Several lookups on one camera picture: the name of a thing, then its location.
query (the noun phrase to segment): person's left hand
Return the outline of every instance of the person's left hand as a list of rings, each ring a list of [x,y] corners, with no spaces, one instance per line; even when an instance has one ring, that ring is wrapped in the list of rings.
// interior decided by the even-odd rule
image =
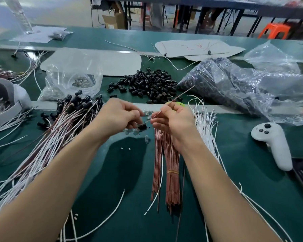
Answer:
[[[132,103],[110,98],[97,117],[85,128],[85,132],[93,136],[94,140],[105,142],[125,128],[137,128],[137,124],[143,123],[141,116],[144,113]]]

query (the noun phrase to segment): workbench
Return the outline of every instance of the workbench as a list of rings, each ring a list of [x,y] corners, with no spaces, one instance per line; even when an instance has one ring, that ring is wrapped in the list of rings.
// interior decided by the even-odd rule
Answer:
[[[109,30],[95,28],[69,27],[74,31],[72,35],[61,41],[51,41],[47,44],[21,44],[22,49],[47,50],[52,54],[61,47],[103,49],[122,52],[131,52],[127,48],[108,44],[104,39],[133,47],[138,51],[154,53],[151,45],[162,40],[191,40],[191,39],[220,39],[229,45],[246,48],[241,54],[231,58],[232,62],[241,67],[251,67],[242,60],[243,55],[250,49],[266,42],[266,39],[246,37],[223,37],[211,35],[178,34],[165,32],[142,32],[128,30]],[[16,35],[17,31],[10,31],[0,35],[0,48],[16,49],[17,43],[8,39]],[[294,56],[299,62],[303,73],[303,45],[298,41],[272,40],[272,44],[282,49],[287,54]],[[28,67],[27,58],[18,52],[18,59],[11,58],[11,52],[0,49],[0,65],[6,69],[23,71]],[[174,80],[180,81],[192,69],[176,71],[168,61],[156,58],[154,62],[147,61],[142,56],[141,69],[162,68],[168,71]],[[173,63],[183,68],[190,64],[182,58],[172,59]],[[45,72],[36,71],[37,80],[41,88],[44,87]],[[118,81],[117,77],[104,77],[101,93],[104,101],[109,94],[105,91],[111,81]],[[36,100],[40,91],[31,75],[22,86],[27,89],[32,100]],[[129,93],[117,93],[119,98],[134,102],[145,103],[147,98],[132,97]],[[53,112],[55,104],[50,105],[47,113]],[[149,105],[140,107],[148,110]],[[27,135],[16,144],[0,148],[0,180],[5,180],[26,158],[35,143],[16,153],[27,144],[38,138],[43,131],[36,123],[41,120],[40,113],[36,110],[28,123],[23,124],[18,130],[4,139],[1,144]],[[251,129],[264,119],[252,118],[237,114],[223,107],[217,106],[218,129],[216,142],[222,156],[229,177],[238,185],[241,183],[243,192],[255,202],[266,209],[288,232],[294,242],[303,241],[303,189],[291,173],[278,169],[275,161],[268,152],[263,142],[256,142],[250,136]],[[303,157],[303,126],[284,126],[286,138],[293,157]],[[145,135],[151,141],[145,143]],[[79,214],[76,221],[78,236],[81,236],[98,226],[117,206],[123,189],[124,198],[115,214],[96,232],[80,241],[174,241],[178,224],[178,212],[170,216],[165,205],[165,186],[160,193],[160,210],[157,205],[144,216],[150,205],[151,187],[154,172],[154,130],[148,130],[134,136],[119,133],[111,137],[97,152],[85,181],[77,195],[73,212]],[[183,161],[180,162],[180,173],[183,173]],[[187,172],[185,178],[183,209],[178,241],[206,241],[206,234],[201,209]],[[282,232],[271,222],[272,227],[285,239]],[[67,237],[73,238],[70,228]]]

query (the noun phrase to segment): hand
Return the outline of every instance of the hand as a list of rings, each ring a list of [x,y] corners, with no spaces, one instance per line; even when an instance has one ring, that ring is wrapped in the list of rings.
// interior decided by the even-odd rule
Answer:
[[[94,140],[107,141],[109,137],[125,128],[137,128],[142,124],[144,113],[137,106],[118,98],[110,98],[97,117],[85,128]]]
[[[164,105],[150,122],[153,127],[171,134],[173,145],[180,153],[195,141],[202,142],[190,109],[175,102]]]

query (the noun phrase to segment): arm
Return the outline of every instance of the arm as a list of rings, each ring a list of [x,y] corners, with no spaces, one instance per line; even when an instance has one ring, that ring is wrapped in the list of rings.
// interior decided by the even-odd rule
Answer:
[[[0,242],[55,241],[97,149],[124,128],[141,124],[140,109],[110,99],[40,175],[0,212]]]
[[[215,242],[279,241],[207,149],[189,109],[175,103],[165,105],[151,123],[155,128],[169,132],[174,147],[183,155]]]

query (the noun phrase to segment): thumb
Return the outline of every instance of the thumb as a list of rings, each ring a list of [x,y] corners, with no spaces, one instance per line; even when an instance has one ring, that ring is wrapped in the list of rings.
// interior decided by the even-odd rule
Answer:
[[[173,110],[170,106],[164,105],[161,108],[161,112],[169,119],[170,117],[174,117],[176,115],[176,111]]]
[[[138,110],[130,110],[126,111],[126,122],[134,121],[137,122],[138,124],[142,124],[142,119],[140,118],[140,112]]]

